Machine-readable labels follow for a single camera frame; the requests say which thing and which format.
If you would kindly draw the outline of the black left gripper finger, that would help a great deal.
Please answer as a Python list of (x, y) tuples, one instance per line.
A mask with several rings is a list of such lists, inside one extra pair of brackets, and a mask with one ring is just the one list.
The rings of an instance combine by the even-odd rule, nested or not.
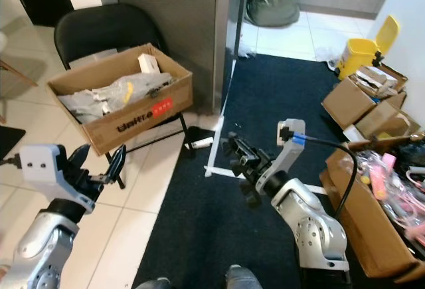
[(87, 171), (83, 164), (88, 158), (89, 149), (90, 144), (82, 144), (68, 156), (68, 175), (78, 177), (83, 171)]
[(110, 159), (110, 180), (113, 183), (118, 183), (120, 189), (125, 189), (126, 185), (121, 178), (122, 170), (126, 162), (127, 148), (122, 144), (113, 154)]

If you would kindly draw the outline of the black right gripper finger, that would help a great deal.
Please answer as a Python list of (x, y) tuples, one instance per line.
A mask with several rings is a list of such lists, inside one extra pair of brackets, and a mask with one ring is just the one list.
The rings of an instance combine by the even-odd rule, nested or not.
[(249, 157), (253, 156), (252, 147), (246, 143), (236, 132), (229, 132), (228, 136), (222, 140), (222, 148), (228, 157)]
[(255, 183), (242, 181), (242, 195), (250, 208), (258, 208), (261, 206), (262, 198), (256, 189)]

